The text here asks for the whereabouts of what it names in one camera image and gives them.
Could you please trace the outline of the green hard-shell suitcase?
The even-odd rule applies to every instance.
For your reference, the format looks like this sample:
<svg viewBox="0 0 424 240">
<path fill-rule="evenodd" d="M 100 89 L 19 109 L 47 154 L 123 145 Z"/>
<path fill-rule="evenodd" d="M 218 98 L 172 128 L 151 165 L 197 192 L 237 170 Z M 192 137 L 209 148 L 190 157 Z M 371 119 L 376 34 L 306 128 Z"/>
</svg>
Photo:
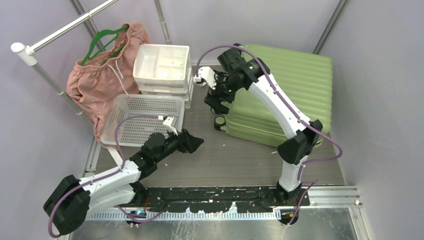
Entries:
<svg viewBox="0 0 424 240">
<path fill-rule="evenodd" d="M 246 44 L 244 48 L 264 61 L 277 85 L 312 121 L 320 120 L 328 134 L 332 120 L 333 61 L 328 56 Z M 267 107 L 251 92 L 238 90 L 224 115 L 224 131 L 236 138 L 277 147 L 287 138 Z"/>
</svg>

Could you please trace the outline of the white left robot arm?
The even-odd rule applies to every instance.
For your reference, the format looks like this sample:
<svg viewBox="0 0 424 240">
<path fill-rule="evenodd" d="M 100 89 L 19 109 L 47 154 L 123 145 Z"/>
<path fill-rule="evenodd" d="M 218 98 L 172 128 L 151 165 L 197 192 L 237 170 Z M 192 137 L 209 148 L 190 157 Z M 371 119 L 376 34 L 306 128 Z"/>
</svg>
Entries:
<svg viewBox="0 0 424 240">
<path fill-rule="evenodd" d="M 158 169 L 158 163 L 178 151 L 194 153 L 204 139 L 186 129 L 164 136 L 151 134 L 140 150 L 116 166 L 90 177 L 64 177 L 43 205 L 48 215 L 48 233 L 53 238 L 78 229 L 87 217 L 105 209 L 129 204 L 138 207 L 146 200 L 140 180 Z"/>
</svg>

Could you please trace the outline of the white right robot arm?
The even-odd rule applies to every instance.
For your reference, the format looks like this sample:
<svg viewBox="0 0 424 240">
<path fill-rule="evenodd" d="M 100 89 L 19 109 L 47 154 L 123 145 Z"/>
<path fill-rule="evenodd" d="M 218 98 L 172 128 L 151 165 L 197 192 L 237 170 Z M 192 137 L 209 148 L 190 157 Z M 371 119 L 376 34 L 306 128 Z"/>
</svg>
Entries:
<svg viewBox="0 0 424 240">
<path fill-rule="evenodd" d="M 322 133 L 320 120 L 312 121 L 303 114 L 277 84 L 268 66 L 253 53 L 238 45 L 226 45 L 218 57 L 222 72 L 199 66 L 196 83 L 208 85 L 204 102 L 218 115 L 227 115 L 236 92 L 245 89 L 260 100 L 283 130 L 286 141 L 277 147 L 282 158 L 282 172 L 276 184 L 276 197 L 291 205 L 300 193 L 301 166 L 306 162 Z"/>
</svg>

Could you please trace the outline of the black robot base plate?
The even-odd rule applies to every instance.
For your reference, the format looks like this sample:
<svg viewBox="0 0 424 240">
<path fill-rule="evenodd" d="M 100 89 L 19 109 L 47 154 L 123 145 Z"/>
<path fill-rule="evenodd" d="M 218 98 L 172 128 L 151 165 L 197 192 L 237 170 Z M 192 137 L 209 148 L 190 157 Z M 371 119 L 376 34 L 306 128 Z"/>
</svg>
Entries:
<svg viewBox="0 0 424 240">
<path fill-rule="evenodd" d="M 237 213 L 270 213 L 277 207 L 296 207 L 310 204 L 304 188 L 290 199 L 274 186 L 227 186 L 227 187 L 149 187 L 136 200 L 124 207 L 139 207 L 159 212 L 191 213 L 200 211 L 227 213 L 235 205 Z"/>
</svg>

